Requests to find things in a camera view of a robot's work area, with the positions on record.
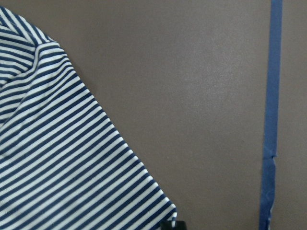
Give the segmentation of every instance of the navy and white striped cloth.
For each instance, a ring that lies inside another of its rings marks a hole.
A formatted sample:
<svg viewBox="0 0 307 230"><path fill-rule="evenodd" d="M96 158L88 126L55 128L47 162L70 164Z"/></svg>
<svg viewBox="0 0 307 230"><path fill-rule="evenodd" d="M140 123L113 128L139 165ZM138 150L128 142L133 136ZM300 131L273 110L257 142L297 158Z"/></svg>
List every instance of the navy and white striped cloth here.
<svg viewBox="0 0 307 230"><path fill-rule="evenodd" d="M59 44L0 7L0 229L155 230L176 216Z"/></svg>

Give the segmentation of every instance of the folded fabric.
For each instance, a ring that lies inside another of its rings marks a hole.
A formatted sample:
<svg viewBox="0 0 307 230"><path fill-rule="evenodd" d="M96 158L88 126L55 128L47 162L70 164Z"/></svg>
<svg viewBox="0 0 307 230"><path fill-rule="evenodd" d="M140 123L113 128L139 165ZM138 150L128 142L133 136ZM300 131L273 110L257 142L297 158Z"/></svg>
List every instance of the folded fabric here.
<svg viewBox="0 0 307 230"><path fill-rule="evenodd" d="M60 45L0 7L0 229L154 230L175 205Z"/></svg>

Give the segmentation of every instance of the blue tape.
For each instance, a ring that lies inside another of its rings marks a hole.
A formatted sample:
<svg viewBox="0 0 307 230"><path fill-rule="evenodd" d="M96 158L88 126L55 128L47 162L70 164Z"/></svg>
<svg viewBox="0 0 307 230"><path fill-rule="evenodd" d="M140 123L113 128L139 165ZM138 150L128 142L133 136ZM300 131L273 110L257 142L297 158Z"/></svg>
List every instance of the blue tape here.
<svg viewBox="0 0 307 230"><path fill-rule="evenodd" d="M270 228L275 197L274 157L276 157L277 149L282 12L283 1L272 0L259 230L268 230Z"/></svg>

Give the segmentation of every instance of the striped sleeve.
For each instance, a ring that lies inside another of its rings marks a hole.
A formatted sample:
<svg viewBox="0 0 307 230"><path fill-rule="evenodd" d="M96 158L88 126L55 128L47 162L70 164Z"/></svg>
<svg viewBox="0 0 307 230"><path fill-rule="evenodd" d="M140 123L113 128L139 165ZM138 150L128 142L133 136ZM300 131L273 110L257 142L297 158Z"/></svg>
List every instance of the striped sleeve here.
<svg viewBox="0 0 307 230"><path fill-rule="evenodd" d="M156 230L165 196L65 51L0 7L0 229Z"/></svg>

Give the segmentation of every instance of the striped fabric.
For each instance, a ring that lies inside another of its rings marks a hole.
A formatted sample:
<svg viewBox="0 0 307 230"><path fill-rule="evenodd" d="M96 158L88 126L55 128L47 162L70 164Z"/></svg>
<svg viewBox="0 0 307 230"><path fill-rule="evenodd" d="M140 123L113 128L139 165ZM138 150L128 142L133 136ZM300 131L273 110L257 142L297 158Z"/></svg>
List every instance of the striped fabric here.
<svg viewBox="0 0 307 230"><path fill-rule="evenodd" d="M0 229L154 230L176 215L59 44L0 7Z"/></svg>

